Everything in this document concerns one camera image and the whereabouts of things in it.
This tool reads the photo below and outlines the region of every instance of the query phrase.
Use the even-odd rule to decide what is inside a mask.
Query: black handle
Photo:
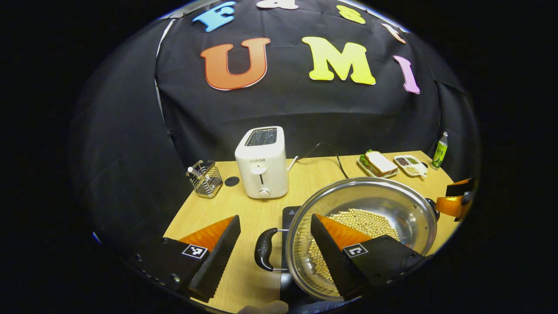
[[[428,202],[428,204],[430,204],[430,207],[432,207],[434,215],[436,216],[436,221],[438,221],[440,219],[440,212],[436,210],[436,202],[429,198],[427,198],[426,201]]]
[[[267,229],[259,235],[258,240],[256,241],[254,259],[260,268],[267,270],[268,272],[272,272],[274,270],[270,263],[270,255],[271,250],[273,249],[273,246],[271,245],[271,238],[276,233],[277,228]]]

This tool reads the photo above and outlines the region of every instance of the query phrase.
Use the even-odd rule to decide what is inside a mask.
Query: toaster
[[[280,126],[251,129],[234,152],[246,194],[281,197],[288,190],[285,134]]]

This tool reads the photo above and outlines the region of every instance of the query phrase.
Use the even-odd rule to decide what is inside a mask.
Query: utensil holder
[[[215,160],[200,160],[192,166],[194,172],[188,172],[186,175],[190,179],[190,184],[194,188],[196,194],[200,197],[212,198],[223,185],[223,180],[219,169],[215,165]]]

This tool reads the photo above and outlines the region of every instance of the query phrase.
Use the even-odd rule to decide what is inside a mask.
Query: white plate
[[[407,161],[408,161],[409,158],[413,158],[413,159],[415,159],[416,161],[418,161],[418,164],[415,165],[415,164],[412,164],[410,161],[408,161],[408,162],[409,162],[409,165],[404,166],[404,165],[400,164],[399,161],[397,161],[397,158],[405,158],[405,159],[407,159]],[[416,176],[418,176],[418,175],[425,174],[425,173],[428,172],[428,168],[426,168],[426,167],[421,163],[421,161],[420,161],[417,157],[415,157],[415,156],[413,156],[413,155],[399,155],[399,156],[395,156],[395,157],[393,157],[393,161],[394,161],[397,165],[399,165],[399,167],[401,167],[401,169],[403,169],[403,171],[405,171],[406,174],[408,174],[408,175],[410,175],[410,176],[412,176],[412,177],[416,177]],[[418,173],[417,173],[417,174],[410,173],[410,172],[407,170],[407,167],[412,167],[412,168],[414,168],[416,171],[418,171]]]
[[[372,171],[368,170],[368,168],[366,168],[366,166],[364,166],[364,165],[360,162],[360,156],[358,156],[357,164],[358,164],[369,176],[374,177],[374,178],[384,178],[384,179],[385,179],[385,178],[390,178],[390,177],[392,177],[392,176],[394,176],[394,175],[396,175],[396,174],[399,173],[399,168],[397,168],[397,171],[395,171],[395,172],[392,173],[392,174],[386,175],[386,176],[384,176],[384,177],[378,177],[378,176],[376,176]]]

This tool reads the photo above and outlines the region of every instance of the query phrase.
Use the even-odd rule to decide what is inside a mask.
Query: wooden table
[[[390,179],[413,188],[426,198],[436,200],[445,195],[446,186],[453,183],[442,169],[434,169],[431,159],[422,151],[384,153],[393,160],[396,155],[413,155],[429,165],[427,178],[410,177],[403,170]],[[347,176],[365,177],[357,165],[358,155],[341,156],[341,164]],[[236,161],[218,161],[217,167],[223,180],[240,178]],[[242,179],[234,187],[223,185],[214,198],[197,196],[194,192],[165,232],[165,237],[180,239],[207,225],[233,215],[240,216],[241,233],[230,256],[215,297],[204,303],[220,310],[236,313],[246,305],[260,307],[279,299],[280,272],[267,272],[254,262],[254,247],[260,233],[269,228],[281,228],[282,210],[287,206],[300,206],[320,188],[344,179],[336,157],[305,158],[297,161],[289,171],[289,190],[276,199],[251,199],[244,192]],[[434,253],[450,237],[458,223],[454,218],[440,214],[437,235],[429,253]],[[281,234],[273,237],[270,262],[281,266]]]

